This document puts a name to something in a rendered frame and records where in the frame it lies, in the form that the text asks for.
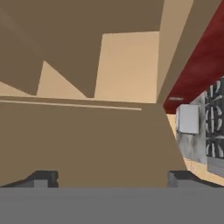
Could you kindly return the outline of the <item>dark red panel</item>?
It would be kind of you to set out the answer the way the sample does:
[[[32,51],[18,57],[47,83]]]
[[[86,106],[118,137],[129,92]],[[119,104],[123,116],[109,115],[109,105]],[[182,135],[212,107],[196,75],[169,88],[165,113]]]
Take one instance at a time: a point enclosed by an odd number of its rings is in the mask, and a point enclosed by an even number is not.
[[[224,74],[224,0],[220,1],[199,43],[164,102],[167,114],[188,104]]]

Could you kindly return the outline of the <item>brown cabinet door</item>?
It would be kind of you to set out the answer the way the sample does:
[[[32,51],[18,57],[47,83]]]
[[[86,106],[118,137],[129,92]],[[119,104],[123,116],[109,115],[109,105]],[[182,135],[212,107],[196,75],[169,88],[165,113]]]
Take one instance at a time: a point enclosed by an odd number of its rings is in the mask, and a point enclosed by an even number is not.
[[[168,171],[186,167],[158,104],[0,100],[142,109],[0,103],[0,185],[36,170],[56,170],[62,187],[164,187]]]

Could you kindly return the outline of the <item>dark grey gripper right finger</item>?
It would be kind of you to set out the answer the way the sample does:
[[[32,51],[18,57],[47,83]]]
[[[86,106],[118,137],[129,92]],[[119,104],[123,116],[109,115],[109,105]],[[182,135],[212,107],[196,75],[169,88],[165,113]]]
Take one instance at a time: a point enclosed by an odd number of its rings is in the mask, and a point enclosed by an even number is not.
[[[168,172],[169,187],[218,187],[221,185],[215,184],[198,178],[190,171],[169,171]]]

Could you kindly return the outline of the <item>steel hob with black grates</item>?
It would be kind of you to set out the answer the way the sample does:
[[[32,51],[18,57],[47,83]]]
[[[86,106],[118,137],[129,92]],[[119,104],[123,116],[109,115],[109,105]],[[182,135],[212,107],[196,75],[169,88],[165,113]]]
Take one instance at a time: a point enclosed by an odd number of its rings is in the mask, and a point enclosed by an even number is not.
[[[224,178],[224,76],[205,92],[207,170]]]

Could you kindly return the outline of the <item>white box appliance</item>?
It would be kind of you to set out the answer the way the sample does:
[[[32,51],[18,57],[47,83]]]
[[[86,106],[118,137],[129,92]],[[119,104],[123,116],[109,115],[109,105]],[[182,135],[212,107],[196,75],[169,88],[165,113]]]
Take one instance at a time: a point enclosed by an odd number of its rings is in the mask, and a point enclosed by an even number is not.
[[[199,133],[200,106],[192,104],[181,104],[176,109],[176,130],[184,134]]]

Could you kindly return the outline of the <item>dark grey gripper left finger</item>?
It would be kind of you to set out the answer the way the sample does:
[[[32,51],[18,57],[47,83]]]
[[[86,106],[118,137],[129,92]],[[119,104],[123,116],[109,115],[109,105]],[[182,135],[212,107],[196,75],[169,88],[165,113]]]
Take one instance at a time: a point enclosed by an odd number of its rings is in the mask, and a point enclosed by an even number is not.
[[[57,171],[35,171],[27,178],[9,183],[3,187],[46,187],[58,188],[59,173]]]

